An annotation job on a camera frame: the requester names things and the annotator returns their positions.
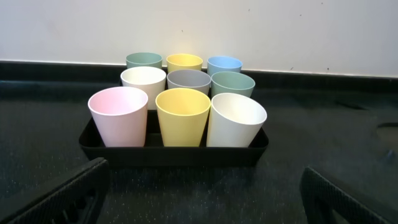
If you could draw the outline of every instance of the cup rim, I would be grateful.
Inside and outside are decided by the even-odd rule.
[[[162,74],[164,75],[164,77],[163,77],[161,80],[157,80],[156,82],[145,83],[145,84],[137,84],[137,83],[129,82],[129,81],[127,81],[127,80],[123,77],[123,75],[126,75],[127,72],[130,72],[131,70],[139,70],[139,69],[149,69],[149,70],[157,70],[157,71],[160,70],[160,71],[162,71]],[[155,67],[150,67],[150,66],[139,66],[139,67],[132,67],[132,68],[128,68],[128,69],[124,70],[124,71],[120,74],[120,79],[121,79],[122,81],[128,83],[128,84],[137,85],[137,86],[146,86],[146,85],[153,85],[153,84],[155,84],[155,83],[162,82],[163,80],[166,79],[166,76],[167,76],[167,75],[166,75],[166,72],[163,71],[163,70],[160,69],[160,68],[155,68]]]
[[[190,57],[196,57],[196,58],[199,58],[201,62],[200,62],[200,63],[196,63],[196,64],[192,64],[192,65],[181,65],[181,64],[177,64],[177,63],[171,62],[171,61],[169,60],[169,58],[170,58],[170,57],[173,57],[173,56],[176,56],[176,55],[185,55],[185,56],[188,55],[188,56],[190,56]],[[185,53],[169,55],[169,56],[167,56],[166,61],[167,61],[167,63],[170,63],[170,64],[172,64],[172,65],[181,66],[181,67],[191,67],[191,66],[197,66],[197,65],[203,64],[203,59],[202,59],[201,57],[196,56],[196,55],[193,55],[193,54],[185,54]]]
[[[213,64],[213,63],[210,62],[210,59],[212,59],[212,58],[217,58],[217,57],[237,60],[241,65],[240,65],[240,66],[237,66],[237,67],[222,67],[222,66],[218,66],[218,65],[215,65],[215,64]],[[210,65],[215,66],[215,67],[218,67],[218,68],[223,68],[223,69],[234,69],[234,68],[240,68],[240,67],[243,66],[243,62],[240,61],[239,59],[234,58],[234,57],[230,57],[230,56],[222,56],[222,55],[220,55],[220,56],[213,56],[213,57],[208,58],[208,59],[207,59],[207,64],[210,64]]]
[[[205,97],[207,98],[209,104],[208,104],[208,106],[206,107],[205,110],[203,110],[202,112],[199,112],[199,113],[195,113],[195,114],[176,114],[176,113],[171,113],[171,112],[166,111],[165,109],[161,108],[161,107],[158,105],[157,99],[158,99],[158,97],[159,97],[161,94],[163,94],[163,93],[165,93],[165,92],[167,92],[167,91],[177,91],[177,90],[187,90],[187,91],[196,91],[196,92],[199,92],[200,94],[202,94],[203,96],[205,96]],[[165,91],[163,91],[162,93],[159,93],[159,94],[156,96],[155,103],[156,103],[156,107],[157,107],[158,109],[162,110],[162,111],[165,112],[165,113],[168,113],[168,114],[171,114],[171,115],[174,115],[174,116],[184,116],[184,117],[196,116],[196,115],[199,115],[199,114],[206,113],[206,111],[208,111],[208,110],[210,109],[210,107],[211,107],[211,100],[209,99],[209,97],[208,97],[206,94],[202,93],[201,91],[194,90],[194,89],[191,89],[191,88],[173,88],[173,89],[165,90]]]
[[[151,62],[151,63],[137,63],[137,62],[132,62],[132,61],[130,61],[130,60],[127,59],[129,56],[135,55],[135,54],[153,54],[153,55],[156,55],[156,56],[160,56],[160,60],[155,61],[155,62]],[[137,65],[148,65],[148,64],[158,63],[158,62],[163,61],[163,57],[162,57],[160,54],[153,53],[153,52],[136,52],[136,53],[132,53],[132,54],[127,55],[127,56],[126,56],[126,61],[129,62],[129,63],[135,63],[135,64],[137,64]]]
[[[221,85],[221,84],[219,84],[219,83],[217,83],[217,82],[215,82],[215,81],[213,80],[213,76],[216,75],[216,74],[218,74],[218,73],[235,73],[235,74],[239,74],[239,75],[244,76],[244,77],[248,77],[248,78],[250,78],[250,79],[253,81],[253,86],[252,86],[252,87],[249,87],[249,88],[230,88],[230,87],[227,87],[227,86],[223,86],[223,85]],[[223,88],[227,88],[227,89],[229,89],[229,90],[250,90],[250,89],[252,89],[252,88],[254,88],[254,87],[256,86],[256,81],[254,81],[254,79],[252,79],[250,76],[245,75],[245,74],[242,74],[242,73],[239,73],[239,72],[228,72],[228,71],[222,71],[222,72],[216,72],[216,73],[214,73],[214,74],[211,76],[211,82],[214,83],[214,84],[217,84],[217,85],[219,85],[219,86],[221,86],[221,87],[223,87]]]
[[[264,111],[266,117],[265,117],[264,120],[262,120],[261,122],[258,122],[258,123],[255,123],[255,124],[240,123],[240,122],[234,121],[234,120],[232,120],[232,119],[229,119],[229,118],[227,118],[226,116],[224,116],[222,113],[220,113],[220,112],[216,109],[216,107],[214,106],[213,100],[214,100],[217,96],[220,96],[220,95],[221,95],[221,96],[222,96],[222,95],[236,95],[236,96],[238,96],[238,97],[247,98],[247,99],[249,99],[249,100],[255,102],[258,106],[260,106],[260,107],[262,108],[262,110]],[[263,106],[261,106],[261,104],[259,104],[256,100],[254,100],[254,99],[252,99],[252,98],[249,98],[249,97],[247,97],[247,96],[243,96],[243,95],[240,95],[240,94],[237,94],[237,93],[220,93],[220,94],[215,95],[215,96],[211,99],[211,108],[213,108],[213,109],[214,109],[219,115],[221,115],[223,118],[227,119],[228,121],[232,121],[232,122],[234,122],[234,123],[237,123],[237,124],[250,125],[250,126],[252,126],[252,125],[258,125],[258,124],[261,124],[261,123],[266,122],[266,120],[267,120],[267,118],[268,118],[267,111],[266,111],[266,109],[265,109]]]
[[[92,100],[96,95],[98,95],[98,94],[100,94],[100,93],[102,93],[102,92],[104,92],[104,91],[111,91],[111,90],[117,89],[117,88],[133,88],[133,89],[135,89],[135,90],[138,90],[139,92],[141,92],[141,93],[144,94],[144,96],[145,96],[145,98],[146,98],[145,103],[144,103],[143,105],[140,105],[140,107],[138,107],[138,109],[136,109],[136,110],[132,110],[132,111],[130,111],[130,112],[127,112],[127,113],[120,113],[120,114],[101,113],[101,112],[99,112],[99,111],[97,111],[97,110],[94,110],[94,109],[90,106],[91,100]],[[117,87],[106,88],[106,89],[104,89],[104,90],[101,90],[101,91],[96,92],[94,95],[92,95],[92,96],[90,97],[90,99],[89,99],[88,102],[87,102],[87,105],[88,105],[88,108],[90,109],[90,111],[92,111],[92,112],[94,112],[94,113],[96,113],[96,114],[99,114],[99,115],[103,115],[103,116],[122,116],[122,115],[126,115],[126,114],[131,114],[131,113],[134,113],[134,112],[136,112],[136,111],[141,110],[141,109],[142,109],[143,107],[145,107],[145,105],[147,105],[147,104],[148,104],[148,95],[147,95],[147,93],[144,92],[143,90],[140,90],[140,89],[138,89],[138,88],[131,87],[131,86],[117,86]]]
[[[202,73],[202,74],[204,74],[204,75],[207,75],[207,76],[209,77],[210,81],[209,81],[207,84],[201,85],[201,86],[185,86],[185,85],[177,84],[177,83],[175,83],[175,82],[173,82],[173,81],[171,81],[171,80],[169,79],[169,75],[170,75],[170,74],[175,73],[175,72],[178,72],[178,71],[184,71],[184,70],[195,71],[195,72],[199,72],[199,73]],[[180,86],[180,87],[182,87],[182,88],[199,88],[199,87],[204,87],[204,86],[210,85],[210,83],[211,83],[211,77],[210,77],[207,73],[205,73],[205,72],[203,72],[203,71],[194,70],[194,69],[180,69],[180,70],[174,70],[174,71],[170,72],[169,74],[167,74],[167,81],[169,81],[170,83],[173,83],[174,85]]]

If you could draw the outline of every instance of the table surface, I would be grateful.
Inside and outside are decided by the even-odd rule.
[[[0,199],[88,161],[78,138],[88,98],[113,83],[0,82]],[[255,90],[270,143],[256,167],[111,171],[98,223],[306,223],[306,166],[398,210],[398,97]]]

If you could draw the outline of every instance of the green cup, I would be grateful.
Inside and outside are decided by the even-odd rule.
[[[149,52],[139,52],[128,55],[126,57],[127,68],[147,66],[162,69],[162,56],[149,53]]]
[[[211,97],[220,93],[237,93],[250,97],[256,82],[238,72],[217,72],[211,76]]]

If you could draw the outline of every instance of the pink cup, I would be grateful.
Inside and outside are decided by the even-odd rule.
[[[95,93],[88,107],[106,147],[144,146],[147,94],[133,87],[114,87]]]

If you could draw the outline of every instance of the cup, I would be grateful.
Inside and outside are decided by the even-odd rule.
[[[251,96],[256,82],[238,72],[217,72],[211,76],[211,97],[220,93],[237,93]]]
[[[114,87],[95,93],[88,107],[106,147],[142,147],[148,96],[140,89]]]
[[[207,74],[212,76],[217,72],[241,72],[243,63],[232,57],[215,56],[207,60]]]
[[[208,147],[248,147],[267,112],[256,101],[235,93],[221,93],[211,100]]]
[[[169,73],[181,69],[201,70],[201,65],[203,63],[200,57],[191,54],[170,55],[166,58],[166,61],[167,71]]]
[[[169,89],[191,88],[207,95],[210,83],[210,76],[198,70],[177,70],[167,75],[167,86]]]
[[[148,95],[148,110],[156,110],[156,96],[164,91],[166,73],[154,67],[134,67],[120,75],[123,86],[135,87]]]
[[[162,68],[162,56],[149,53],[149,52],[139,52],[128,55],[126,57],[127,68],[148,66],[155,68]]]
[[[156,98],[164,146],[199,146],[210,99],[198,90],[174,88]]]

